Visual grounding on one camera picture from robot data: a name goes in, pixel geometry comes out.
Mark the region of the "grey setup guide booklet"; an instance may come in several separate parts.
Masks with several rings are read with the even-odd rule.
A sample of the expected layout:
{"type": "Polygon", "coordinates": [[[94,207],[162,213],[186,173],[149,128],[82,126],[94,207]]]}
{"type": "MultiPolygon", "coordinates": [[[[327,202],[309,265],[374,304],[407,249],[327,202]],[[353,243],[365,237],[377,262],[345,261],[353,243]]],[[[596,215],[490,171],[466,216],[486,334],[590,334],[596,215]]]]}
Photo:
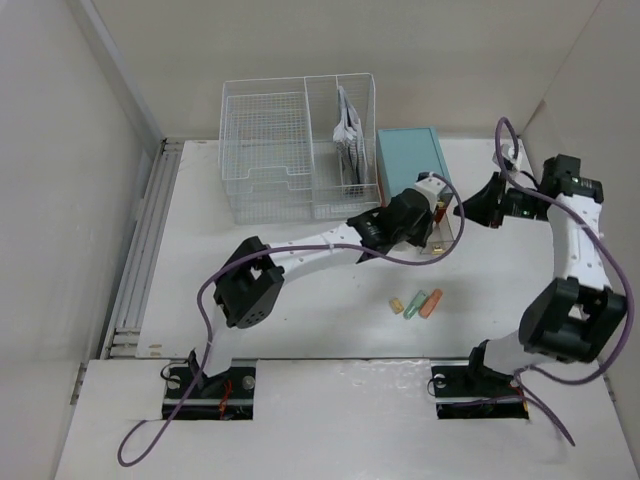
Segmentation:
{"type": "Polygon", "coordinates": [[[362,122],[343,86],[338,87],[337,94],[339,121],[333,130],[333,143],[343,181],[347,185],[364,185],[368,180],[369,163],[362,122]]]}

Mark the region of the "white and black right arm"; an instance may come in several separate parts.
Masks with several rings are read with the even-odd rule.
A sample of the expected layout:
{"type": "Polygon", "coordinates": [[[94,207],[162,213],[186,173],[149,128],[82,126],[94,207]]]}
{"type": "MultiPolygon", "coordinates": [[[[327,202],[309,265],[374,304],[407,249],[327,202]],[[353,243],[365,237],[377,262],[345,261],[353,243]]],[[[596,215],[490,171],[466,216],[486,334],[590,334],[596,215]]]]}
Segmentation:
{"type": "Polygon", "coordinates": [[[498,228],[507,216],[548,222],[554,272],[549,285],[525,309],[517,331],[476,346],[463,369],[465,386],[477,394],[511,381],[542,363],[594,361],[628,313],[628,294],[613,291],[604,270],[599,217],[601,182],[580,174],[580,159],[545,161],[537,189],[510,188],[499,172],[454,213],[498,228]]]}

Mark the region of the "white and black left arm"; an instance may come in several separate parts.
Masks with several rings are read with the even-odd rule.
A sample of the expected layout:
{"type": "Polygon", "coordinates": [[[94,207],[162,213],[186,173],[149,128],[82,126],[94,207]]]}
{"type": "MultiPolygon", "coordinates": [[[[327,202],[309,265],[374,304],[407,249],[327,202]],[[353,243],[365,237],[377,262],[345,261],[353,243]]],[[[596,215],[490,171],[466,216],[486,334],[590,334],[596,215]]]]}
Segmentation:
{"type": "Polygon", "coordinates": [[[381,258],[407,262],[389,252],[407,242],[424,247],[433,229],[437,195],[416,185],[317,236],[268,245],[245,239],[200,287],[196,301],[205,321],[204,352],[188,357],[189,384],[201,396],[217,394],[231,362],[225,337],[252,328],[272,312],[282,288],[295,280],[342,265],[381,258]]]}

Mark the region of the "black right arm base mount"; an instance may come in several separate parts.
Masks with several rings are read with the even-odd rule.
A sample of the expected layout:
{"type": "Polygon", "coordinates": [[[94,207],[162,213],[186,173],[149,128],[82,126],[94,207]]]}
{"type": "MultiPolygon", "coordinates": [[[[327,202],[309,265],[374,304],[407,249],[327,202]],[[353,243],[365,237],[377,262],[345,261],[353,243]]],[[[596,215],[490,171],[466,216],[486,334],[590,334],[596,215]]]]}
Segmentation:
{"type": "Polygon", "coordinates": [[[496,373],[483,363],[484,348],[475,347],[466,360],[431,363],[428,389],[435,397],[439,420],[521,419],[529,412],[513,376],[496,373]]]}

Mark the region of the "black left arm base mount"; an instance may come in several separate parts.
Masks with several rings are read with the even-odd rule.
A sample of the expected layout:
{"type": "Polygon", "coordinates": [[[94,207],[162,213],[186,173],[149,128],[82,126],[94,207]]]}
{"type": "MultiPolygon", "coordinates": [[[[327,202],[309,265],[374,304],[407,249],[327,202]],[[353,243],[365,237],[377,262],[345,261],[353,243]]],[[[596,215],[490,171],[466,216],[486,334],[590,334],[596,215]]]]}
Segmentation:
{"type": "MultiPolygon", "coordinates": [[[[194,351],[184,360],[172,361],[160,371],[165,382],[162,418],[168,419],[188,390],[199,363],[194,351]]],[[[234,360],[216,376],[202,374],[182,403],[177,421],[245,421],[253,419],[257,362],[234,360]]]]}

